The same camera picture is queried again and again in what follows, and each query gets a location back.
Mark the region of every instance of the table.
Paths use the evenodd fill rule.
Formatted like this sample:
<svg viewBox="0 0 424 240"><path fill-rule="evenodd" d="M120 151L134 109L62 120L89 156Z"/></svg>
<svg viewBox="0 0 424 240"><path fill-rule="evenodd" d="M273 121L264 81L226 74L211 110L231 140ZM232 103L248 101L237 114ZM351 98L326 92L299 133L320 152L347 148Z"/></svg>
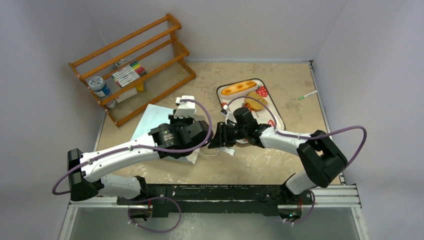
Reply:
<svg viewBox="0 0 424 240"><path fill-rule="evenodd" d="M306 63L203 63L192 62L197 78L169 94L157 105L175 108L175 98L193 95L209 111L213 127L223 121L216 89L228 83L258 78L263 80L287 131L313 133L326 131L326 123L317 95L303 100L298 97L315 90L309 62ZM196 114L204 116L200 108ZM131 139L142 114L121 127L106 117L97 150L103 150ZM120 169L113 174L142 176L147 183L182 184L281 184L293 173L303 170L297 156L276 149L256 146L234 147L235 156L220 152L216 156L199 156L197 162L181 163L167 159L152 160ZM215 149L203 148L201 153L213 154ZM340 184L335 179L333 184Z"/></svg>

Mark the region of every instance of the baguette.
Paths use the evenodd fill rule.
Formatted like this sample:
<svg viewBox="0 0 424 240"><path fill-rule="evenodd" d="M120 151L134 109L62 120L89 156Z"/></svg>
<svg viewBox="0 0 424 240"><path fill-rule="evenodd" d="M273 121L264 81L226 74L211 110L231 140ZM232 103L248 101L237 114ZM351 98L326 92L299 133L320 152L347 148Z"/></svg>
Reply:
<svg viewBox="0 0 424 240"><path fill-rule="evenodd" d="M233 99L245 96L249 92L253 92L258 88L258 84L252 80L246 80L231 84L225 87L219 94L223 99Z"/></svg>
<svg viewBox="0 0 424 240"><path fill-rule="evenodd" d="M268 105L267 100L265 100L265 98L261 97L259 94L257 94L256 92L249 92L247 94L247 96L252 97L254 99L257 99L258 101L260 101L261 103ZM262 104L260 104L259 102L250 99L250 98L245 98L244 99L244 105L250 109L251 111L255 111L255 112L259 112L262 109L264 109L264 106L262 106Z"/></svg>

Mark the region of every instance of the white wall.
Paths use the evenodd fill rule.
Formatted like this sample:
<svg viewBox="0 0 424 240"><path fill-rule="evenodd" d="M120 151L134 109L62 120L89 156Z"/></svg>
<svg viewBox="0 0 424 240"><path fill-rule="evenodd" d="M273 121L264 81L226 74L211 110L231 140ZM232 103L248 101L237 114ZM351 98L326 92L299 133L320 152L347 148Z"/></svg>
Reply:
<svg viewBox="0 0 424 240"><path fill-rule="evenodd" d="M107 43L166 13L197 61L313 59L347 0L86 0Z"/></svg>
<svg viewBox="0 0 424 240"><path fill-rule="evenodd" d="M58 238L69 196L52 186L103 115L67 62L102 46L83 0L0 1L0 239Z"/></svg>
<svg viewBox="0 0 424 240"><path fill-rule="evenodd" d="M332 130L368 140L345 171L375 240L423 239L424 2L349 0L315 59ZM360 131L335 136L351 156Z"/></svg>

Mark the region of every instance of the pen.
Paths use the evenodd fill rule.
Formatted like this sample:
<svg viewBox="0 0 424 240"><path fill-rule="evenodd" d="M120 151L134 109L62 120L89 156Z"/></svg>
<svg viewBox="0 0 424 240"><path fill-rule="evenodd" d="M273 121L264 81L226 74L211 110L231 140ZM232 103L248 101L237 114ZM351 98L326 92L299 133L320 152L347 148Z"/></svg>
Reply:
<svg viewBox="0 0 424 240"><path fill-rule="evenodd" d="M309 96L311 96L311 95L314 95L314 94L316 94L316 93L318 93L318 91L317 91L317 90L315 90L315 91L313 91L313 92L310 92L310 93L308 93L308 94L306 94L306 95L304 95L304 96L299 97L299 100L302 100L302 99L304 99L304 98L307 98L307 97L309 97Z"/></svg>

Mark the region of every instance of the wooden spice rack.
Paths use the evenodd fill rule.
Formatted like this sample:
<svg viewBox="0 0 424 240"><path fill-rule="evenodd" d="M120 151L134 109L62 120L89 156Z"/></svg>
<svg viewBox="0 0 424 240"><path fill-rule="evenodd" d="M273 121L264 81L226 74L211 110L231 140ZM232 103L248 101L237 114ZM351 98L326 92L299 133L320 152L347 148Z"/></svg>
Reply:
<svg viewBox="0 0 424 240"><path fill-rule="evenodd" d="M76 69L76 67L84 64L85 62L99 56L100 54L105 53L106 51L109 51L110 49L121 45L123 43L125 43L126 41L134 38L135 36L138 36L142 33L144 33L145 31L154 28L155 26L164 23L168 21L168 29L159 33L158 35L134 46L133 48L117 55L116 57L109 59L108 61L100 64L99 66L85 72L85 73L79 73ZM70 66L70 68L72 69L72 71L75 73L76 77L87 87L87 89L91 92L92 96L95 98L95 100L97 101L97 103L106 111L106 113L109 115L109 117L112 119L112 121L115 123L115 125L117 127L121 126L122 124L124 124L125 122L127 122L128 120L130 120L131 118L135 117L137 114L141 113L143 110L145 110L148 106L148 104L154 104L157 101L159 101L160 99L164 98L166 95L168 95L169 93L171 93L172 91L176 90L177 88L181 87L182 85L184 85L185 83L187 83L188 81L194 79L196 77L196 73L187 65L187 63L184 60L184 57L188 56L190 54L189 50L183 45L181 44L181 42L178 40L175 31L181 29L181 23L174 17L172 16L170 13L166 14L166 16L162 17L161 19L158 19L152 23L150 23L149 25L146 25L145 27L142 27L140 29L138 29L137 31L128 34L127 36L122 37L121 39L105 46L102 47L101 49L92 52L90 54L88 54L87 56L74 61L74 62L70 62L68 63L68 65ZM144 52L143 54L139 55L138 57L128 61L127 64L123 64L121 67L110 71L108 73L106 73L105 75L102 76L102 78L106 81L107 79L109 79L113 73L119 71L121 68L127 66L128 64L130 64L133 61L140 61L152 54L154 54L155 52L157 52L158 50L164 48L165 46L172 44L172 49L173 49L173 53L174 53L174 58L172 58L171 60L163 63L162 65L156 67L153 70L150 70L147 72L147 74L139 77L138 79L132 81L130 84L122 87L120 90L116 91L113 94L108 95L106 98L104 99L99 99L99 97L91 90L91 88L89 87L88 83L86 82L86 79L88 77L93 76L94 74L100 72L101 70L114 65L116 62L118 62L119 60L141 50L142 48L158 41L159 39L164 38L165 36L169 35L170 39L168 39L167 41L155 46L154 48ZM183 80L179 81L178 83L176 83L175 85L171 86L169 89L165 90L164 92L162 92L161 94L159 94L158 96L154 97L153 99L149 100L147 103L143 104L142 106L140 106L139 108L137 108L136 110L132 111L130 114L126 115L125 117L123 117L120 120L116 120L116 118L113 116L113 114L111 113L111 111L106 107L106 104L109 103L110 101L112 101L113 99L115 99L116 97L118 97L119 95L125 93L126 91L134 88L136 85L148 80L149 78L151 78L152 76L158 74L159 72L165 70L166 68L168 68L169 66L178 63L179 65L181 65L181 67L184 68L185 71L187 71L189 73L189 76L187 76L186 78L184 78Z"/></svg>

